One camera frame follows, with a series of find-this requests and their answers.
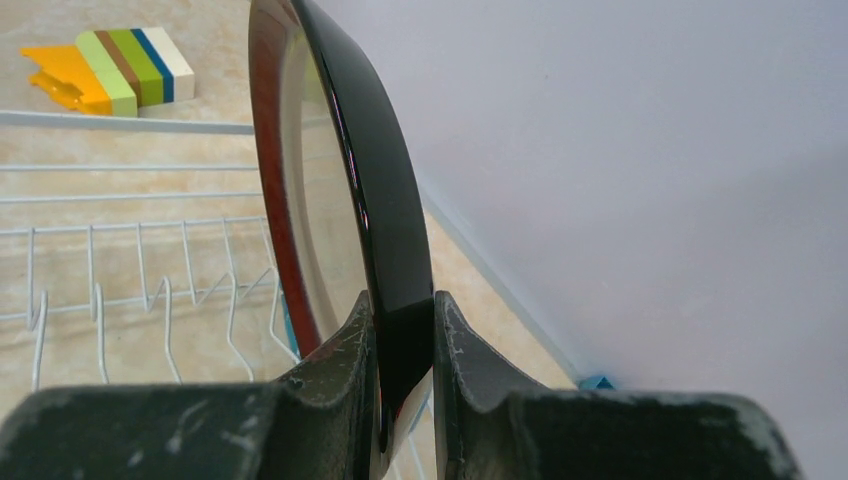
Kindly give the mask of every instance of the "white wall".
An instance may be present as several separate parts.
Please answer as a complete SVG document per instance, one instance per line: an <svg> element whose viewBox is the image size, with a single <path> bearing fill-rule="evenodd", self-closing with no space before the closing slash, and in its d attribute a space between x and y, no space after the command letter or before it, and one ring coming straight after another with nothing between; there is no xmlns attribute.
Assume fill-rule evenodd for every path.
<svg viewBox="0 0 848 480"><path fill-rule="evenodd" d="M320 3L571 373L748 395L844 475L848 2Z"/></svg>

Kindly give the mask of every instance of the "wire dish rack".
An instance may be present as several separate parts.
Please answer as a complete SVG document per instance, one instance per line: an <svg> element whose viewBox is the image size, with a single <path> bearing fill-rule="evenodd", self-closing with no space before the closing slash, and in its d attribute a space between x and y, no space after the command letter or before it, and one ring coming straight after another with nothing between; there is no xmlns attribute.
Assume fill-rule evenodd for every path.
<svg viewBox="0 0 848 480"><path fill-rule="evenodd" d="M299 361L251 125L0 125L3 415L48 386L267 381ZM428 407L389 477L435 478Z"/></svg>

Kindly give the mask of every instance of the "beige tile floor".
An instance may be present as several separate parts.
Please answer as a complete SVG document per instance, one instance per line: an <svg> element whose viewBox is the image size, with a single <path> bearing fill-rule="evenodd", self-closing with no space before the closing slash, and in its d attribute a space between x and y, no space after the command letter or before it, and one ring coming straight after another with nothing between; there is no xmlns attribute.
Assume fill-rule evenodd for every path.
<svg viewBox="0 0 848 480"><path fill-rule="evenodd" d="M63 112L28 85L35 71L20 57L22 46L69 44L94 28L164 26L197 74L197 98L151 107L143 116L205 121L249 122L246 33L249 2L230 0L30 0L4 6L0 16L0 109ZM240 136L46 130L0 127L0 158L12 164L238 164L253 166L253 140ZM239 172L45 172L3 173L0 198L164 192L259 192L255 170ZM220 219L261 216L260 197L226 199L0 204L0 229L105 223ZM524 328L486 280L429 214L427 229L436 286L450 290L471 325L514 364L543 383L572 388L554 360ZM272 264L258 221L227 225L239 283L252 283ZM191 279L197 289L212 286L230 270L220 222L187 228ZM106 301L138 298L145 282L153 295L167 276L174 292L190 287L179 228L145 228L145 275L141 279L135 229L95 230L93 278ZM0 315L23 312L27 304L26 235L0 237ZM35 237L34 286L49 292L41 385L100 383L96 325L90 298L87 233ZM227 343L229 280L221 291L195 306L189 296L172 304L171 346L183 381L246 380L248 371ZM292 362L268 334L273 288L260 286L236 303L233 342L258 380L272 378ZM173 381L165 353L164 305L149 313L141 300L104 310L105 365L113 383ZM24 320L0 322L0 414L30 390L35 333ZM434 475L432 423L425 415L413 435L428 477ZM398 465L415 478L408 448Z"/></svg>

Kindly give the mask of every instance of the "metal wire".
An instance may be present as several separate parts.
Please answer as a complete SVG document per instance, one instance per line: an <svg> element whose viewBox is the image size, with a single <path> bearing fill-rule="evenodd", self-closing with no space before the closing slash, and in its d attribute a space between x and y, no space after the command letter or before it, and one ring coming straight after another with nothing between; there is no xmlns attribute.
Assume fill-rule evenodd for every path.
<svg viewBox="0 0 848 480"><path fill-rule="evenodd" d="M317 125L329 121L329 116L306 119L305 126ZM186 122L167 121L153 119L124 119L117 117L94 117L85 115L66 114L37 114L30 112L16 112L0 110L0 125L16 125L46 128L67 129L98 129L132 132L163 132L180 134L208 134L208 135L252 135L253 126L249 124L227 124L211 122ZM0 173L42 173L42 172L251 172L257 167L239 164L146 164L146 165L111 165L111 164L17 164L0 165ZM71 204L79 202L97 201L145 201L145 200L189 200L208 198L232 198L232 197L258 197L261 192L170 192L170 193L117 193L103 195L46 195L46 196L13 196L0 197L0 205L22 205L22 204ZM222 231L222 246L227 256L226 271L222 272L218 280L209 288L198 288L192 268L192 254L189 242L188 229L194 226L209 226L220 224ZM236 259L230 238L230 226L234 224L259 225L261 237L268 257L267 267L255 280L249 283L239 282L237 276ZM171 278L164 275L159 280L155 292L150 295L147 288L147 265L144 247L144 232L154 229L179 229L181 234L185 269L188 278L188 290L174 291ZM95 268L95 254L97 246L94 241L95 232L118 232L135 231L136 249L138 257L138 278L140 280L140 296L131 298L106 299L103 288L98 282ZM35 249L36 239L41 236L84 233L86 263L87 263L87 289L88 302L76 305L49 306L49 292L41 290L39 300L36 302L36 275L35 265L38 261L38 253ZM256 379L253 367L245 355L238 349L233 333L236 323L236 309L248 295L257 288L273 287L273 297L269 308L268 334L273 342L285 353L285 355L297 363L300 361L298 355L292 351L294 345L288 345L277 334L277 315L279 305L283 302L280 275L276 268L269 232L266 228L266 220L263 216L245 216L229 218L208 219L186 219L182 221L161 221L144 223L108 223L88 224L72 226L27 226L22 228L0 229L0 237L22 237L26 241L26 307L19 312L0 314L0 321L23 320L24 326L29 331L35 332L35 349L32 360L32 391L41 388L42 363L44 357L44 345L47 340L47 327L50 314L68 313L88 310L92 321L97 329L96 353L98 369L101 381L104 384L110 382L108 362L106 356L106 333L108 329L107 307L140 305L145 313L151 313L157 301L161 299L164 303L163 328L165 333L163 354L168 362L168 367L174 381L178 384L183 382L177 362L172 350L172 328L173 328L173 301L177 298L190 297L194 306L202 305L210 296L218 291L229 293L229 305L227 309L227 332L226 341L232 353L239 363L244 367L249 381ZM432 400L428 402L430 414L433 414ZM409 437L409 448L415 469L419 478L425 478L421 459L415 442ZM391 465L394 477L402 478L398 468L398 462Z"/></svg>

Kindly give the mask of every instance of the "brown stripe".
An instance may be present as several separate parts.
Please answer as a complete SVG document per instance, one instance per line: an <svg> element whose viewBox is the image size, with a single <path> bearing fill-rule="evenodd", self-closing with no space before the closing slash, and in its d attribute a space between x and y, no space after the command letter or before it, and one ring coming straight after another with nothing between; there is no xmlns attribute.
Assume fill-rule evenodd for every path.
<svg viewBox="0 0 848 480"><path fill-rule="evenodd" d="M133 92L135 92L135 103L140 107L141 82L138 81L138 76L136 76L135 72L133 72L129 62L127 62L127 59L124 58L124 54L122 54L118 46L115 45L115 41L112 40L109 32L97 30L94 34L97 35L97 39L103 44L103 48L106 49L106 52L110 57L112 57L115 65L118 66L118 70L121 72L121 75L123 75L127 83L130 84L130 88L132 88Z"/></svg>

